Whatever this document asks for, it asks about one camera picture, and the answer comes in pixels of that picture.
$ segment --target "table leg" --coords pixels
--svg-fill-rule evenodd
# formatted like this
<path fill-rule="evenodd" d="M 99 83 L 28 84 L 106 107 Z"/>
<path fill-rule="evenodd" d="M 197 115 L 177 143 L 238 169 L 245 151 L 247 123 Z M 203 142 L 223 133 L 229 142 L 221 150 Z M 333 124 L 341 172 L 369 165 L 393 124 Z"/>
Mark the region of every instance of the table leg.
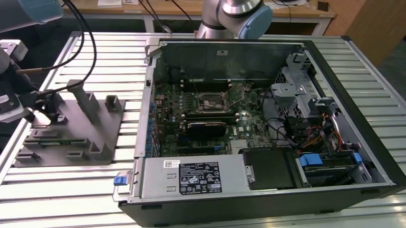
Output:
<path fill-rule="evenodd" d="M 145 20 L 145 25 L 146 25 L 146 31 L 149 33 L 154 33 L 155 32 L 155 29 L 154 29 L 154 18 L 150 15 L 146 15 L 143 17 L 143 20 Z"/>
<path fill-rule="evenodd" d="M 322 18 L 317 24 L 316 30 L 313 31 L 313 36 L 322 36 L 326 32 L 328 26 L 330 24 L 332 18 Z"/>

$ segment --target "gray 3d-printed holder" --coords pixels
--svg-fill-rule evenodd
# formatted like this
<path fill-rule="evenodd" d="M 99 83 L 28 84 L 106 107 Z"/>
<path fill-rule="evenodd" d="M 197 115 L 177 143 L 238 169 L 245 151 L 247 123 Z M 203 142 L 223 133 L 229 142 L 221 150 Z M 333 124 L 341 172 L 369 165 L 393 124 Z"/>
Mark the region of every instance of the gray 3d-printed holder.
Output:
<path fill-rule="evenodd" d="M 126 102 L 115 95 L 98 100 L 83 85 L 68 91 L 76 100 L 60 101 L 58 122 L 47 126 L 34 123 L 15 167 L 113 163 Z"/>

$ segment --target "floor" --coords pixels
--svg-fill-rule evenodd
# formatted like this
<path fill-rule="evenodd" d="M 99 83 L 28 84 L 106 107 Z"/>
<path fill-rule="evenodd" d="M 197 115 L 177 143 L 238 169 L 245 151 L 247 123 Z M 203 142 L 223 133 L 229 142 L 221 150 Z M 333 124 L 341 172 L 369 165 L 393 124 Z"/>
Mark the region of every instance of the floor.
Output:
<path fill-rule="evenodd" d="M 107 20 L 90 19 L 88 24 L 95 32 L 145 32 L 142 20 Z M 190 21 L 165 21 L 174 32 L 193 32 Z M 67 42 L 72 31 L 79 30 L 74 19 L 62 19 L 50 22 L 47 25 L 19 29 L 0 34 L 0 39 L 14 38 L 23 40 L 30 52 L 24 60 L 19 63 L 22 68 L 36 68 L 52 66 L 60 50 Z M 402 41 L 396 50 L 388 56 L 385 62 L 378 67 L 384 76 L 393 84 L 394 88 L 406 99 L 406 41 Z M 47 76 L 46 73 L 30 75 L 34 83 L 40 84 Z M 0 153 L 8 141 L 8 135 L 19 121 L 14 123 L 0 123 Z"/>

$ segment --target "power supply label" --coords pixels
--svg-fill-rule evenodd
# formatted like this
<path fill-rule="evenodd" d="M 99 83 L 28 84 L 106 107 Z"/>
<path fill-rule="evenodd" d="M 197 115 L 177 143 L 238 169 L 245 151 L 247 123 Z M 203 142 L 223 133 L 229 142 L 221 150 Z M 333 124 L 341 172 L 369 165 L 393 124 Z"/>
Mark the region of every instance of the power supply label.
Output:
<path fill-rule="evenodd" d="M 179 192 L 182 195 L 222 192 L 218 162 L 179 164 Z"/>

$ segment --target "slotted workbench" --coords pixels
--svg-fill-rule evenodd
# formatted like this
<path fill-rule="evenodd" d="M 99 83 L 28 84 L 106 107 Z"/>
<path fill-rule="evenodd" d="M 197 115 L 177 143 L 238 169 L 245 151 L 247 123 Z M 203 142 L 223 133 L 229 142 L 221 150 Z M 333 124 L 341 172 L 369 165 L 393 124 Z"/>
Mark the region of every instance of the slotted workbench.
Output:
<path fill-rule="evenodd" d="M 84 89 L 97 97 L 117 94 L 126 99 L 126 113 L 117 144 L 115 163 L 107 166 L 10 168 L 30 131 L 23 120 L 0 156 L 0 226 L 36 227 L 138 227 L 113 200 L 114 176 L 133 168 L 141 98 L 146 72 L 145 44 L 149 38 L 193 38 L 191 34 L 95 33 L 98 64 Z M 401 168 L 406 171 L 406 103 L 388 81 L 360 53 L 352 41 L 341 37 L 265 36 L 263 39 L 310 39 L 322 52 L 358 107 L 366 116 Z M 43 88 L 58 88 L 70 79 L 82 79 L 92 62 L 92 47 L 86 47 L 64 68 L 52 71 Z M 58 63 L 78 50 L 71 37 Z M 405 227 L 406 191 L 385 199 L 369 200 L 342 212 L 253 219 L 189 228 L 341 228 Z"/>

